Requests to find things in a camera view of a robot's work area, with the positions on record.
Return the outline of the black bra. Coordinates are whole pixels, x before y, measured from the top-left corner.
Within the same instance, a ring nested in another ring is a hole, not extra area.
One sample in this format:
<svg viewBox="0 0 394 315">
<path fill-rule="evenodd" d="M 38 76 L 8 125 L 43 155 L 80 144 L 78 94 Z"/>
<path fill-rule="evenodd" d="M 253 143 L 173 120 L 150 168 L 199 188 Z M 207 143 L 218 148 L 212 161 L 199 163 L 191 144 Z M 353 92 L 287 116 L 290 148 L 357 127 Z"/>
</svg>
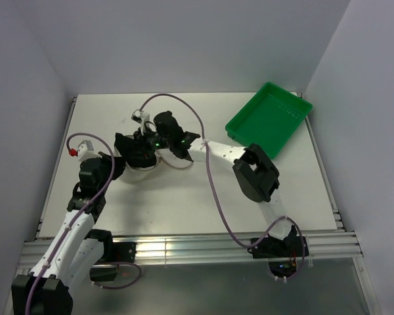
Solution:
<svg viewBox="0 0 394 315">
<path fill-rule="evenodd" d="M 132 135 L 116 133 L 114 148 L 119 157 L 122 157 L 131 168 L 145 169 L 157 165 L 156 154 L 148 146 L 140 131 Z"/>
</svg>

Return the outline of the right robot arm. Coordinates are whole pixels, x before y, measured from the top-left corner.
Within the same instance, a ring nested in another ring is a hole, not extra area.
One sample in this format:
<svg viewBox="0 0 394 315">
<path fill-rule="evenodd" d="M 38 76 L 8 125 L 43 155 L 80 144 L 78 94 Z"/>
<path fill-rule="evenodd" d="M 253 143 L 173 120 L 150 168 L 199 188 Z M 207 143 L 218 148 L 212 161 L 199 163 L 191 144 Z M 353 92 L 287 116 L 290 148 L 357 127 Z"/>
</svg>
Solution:
<svg viewBox="0 0 394 315">
<path fill-rule="evenodd" d="M 257 144 L 248 147 L 230 146 L 206 139 L 203 133 L 184 131 L 170 111 L 162 112 L 153 119 L 142 110 L 131 116 L 140 127 L 134 139 L 140 143 L 146 156 L 156 156 L 172 167 L 180 169 L 192 163 L 204 163 L 209 186 L 224 227 L 241 247 L 252 249 L 267 242 L 274 253 L 287 255 L 297 240 L 297 226 L 287 216 L 280 201 L 278 189 L 279 171 Z M 232 171 L 241 192 L 259 205 L 268 228 L 263 235 L 246 245 L 233 233 L 221 209 L 221 204 L 211 175 L 211 166 L 217 165 Z"/>
</svg>

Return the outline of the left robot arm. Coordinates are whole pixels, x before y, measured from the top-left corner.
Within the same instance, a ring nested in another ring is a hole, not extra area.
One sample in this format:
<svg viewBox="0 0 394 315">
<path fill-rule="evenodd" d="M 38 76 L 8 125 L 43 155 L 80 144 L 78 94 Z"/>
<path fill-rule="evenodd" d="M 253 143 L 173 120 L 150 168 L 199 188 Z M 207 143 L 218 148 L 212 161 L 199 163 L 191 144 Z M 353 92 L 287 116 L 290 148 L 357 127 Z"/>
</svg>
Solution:
<svg viewBox="0 0 394 315">
<path fill-rule="evenodd" d="M 112 259 L 111 232 L 94 225 L 106 204 L 109 182 L 124 169 L 122 157 L 103 153 L 81 162 L 79 182 L 58 234 L 31 271 L 12 283 L 14 314 L 70 314 L 74 294 L 93 265 Z"/>
</svg>

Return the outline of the green plastic tray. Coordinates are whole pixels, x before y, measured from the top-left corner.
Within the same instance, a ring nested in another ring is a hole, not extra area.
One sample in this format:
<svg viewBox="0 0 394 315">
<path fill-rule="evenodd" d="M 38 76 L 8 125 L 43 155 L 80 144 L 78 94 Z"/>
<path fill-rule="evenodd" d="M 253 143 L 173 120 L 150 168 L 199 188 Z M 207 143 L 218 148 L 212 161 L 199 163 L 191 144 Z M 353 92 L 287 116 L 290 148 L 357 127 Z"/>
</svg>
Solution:
<svg viewBox="0 0 394 315">
<path fill-rule="evenodd" d="M 267 82 L 225 125 L 225 130 L 239 144 L 258 144 L 274 159 L 312 109 L 311 103 Z"/>
</svg>

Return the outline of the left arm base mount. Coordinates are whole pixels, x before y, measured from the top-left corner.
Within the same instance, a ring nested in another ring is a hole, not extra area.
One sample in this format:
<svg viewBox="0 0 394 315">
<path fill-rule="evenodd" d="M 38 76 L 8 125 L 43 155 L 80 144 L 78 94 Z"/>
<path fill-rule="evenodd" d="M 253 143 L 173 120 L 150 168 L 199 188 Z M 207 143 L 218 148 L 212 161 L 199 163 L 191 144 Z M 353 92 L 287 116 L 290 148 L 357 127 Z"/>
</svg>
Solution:
<svg viewBox="0 0 394 315">
<path fill-rule="evenodd" d="M 135 262 L 135 254 L 135 242 L 114 242 L 109 252 L 90 269 L 90 280 L 98 283 L 114 281 L 122 266 Z"/>
</svg>

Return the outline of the aluminium frame rail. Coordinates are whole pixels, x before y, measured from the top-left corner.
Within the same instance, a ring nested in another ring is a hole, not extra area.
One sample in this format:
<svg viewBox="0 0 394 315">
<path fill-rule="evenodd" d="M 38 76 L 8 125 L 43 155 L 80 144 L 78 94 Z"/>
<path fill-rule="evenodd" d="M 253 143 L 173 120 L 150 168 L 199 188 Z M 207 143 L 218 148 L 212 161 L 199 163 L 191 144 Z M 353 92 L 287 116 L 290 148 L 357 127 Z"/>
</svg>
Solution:
<svg viewBox="0 0 394 315">
<path fill-rule="evenodd" d="M 362 257 L 354 232 L 306 234 L 308 259 Z M 246 263 L 253 260 L 246 249 L 227 234 L 188 236 L 115 237 L 114 241 L 135 242 L 135 262 L 141 265 Z"/>
</svg>

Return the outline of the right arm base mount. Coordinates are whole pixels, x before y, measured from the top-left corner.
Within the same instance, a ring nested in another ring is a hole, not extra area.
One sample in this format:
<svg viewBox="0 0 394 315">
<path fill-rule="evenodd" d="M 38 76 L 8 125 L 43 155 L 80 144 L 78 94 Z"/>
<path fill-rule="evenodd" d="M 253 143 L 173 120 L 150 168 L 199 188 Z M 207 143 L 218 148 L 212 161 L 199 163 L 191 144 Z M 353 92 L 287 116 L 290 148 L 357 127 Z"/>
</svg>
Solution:
<svg viewBox="0 0 394 315">
<path fill-rule="evenodd" d="M 269 263 L 269 270 L 274 277 L 289 278 L 297 271 L 297 258 L 307 257 L 309 249 L 305 237 L 291 236 L 278 240 L 273 237 L 264 238 L 258 245 L 247 249 L 254 259 L 278 259 Z"/>
</svg>

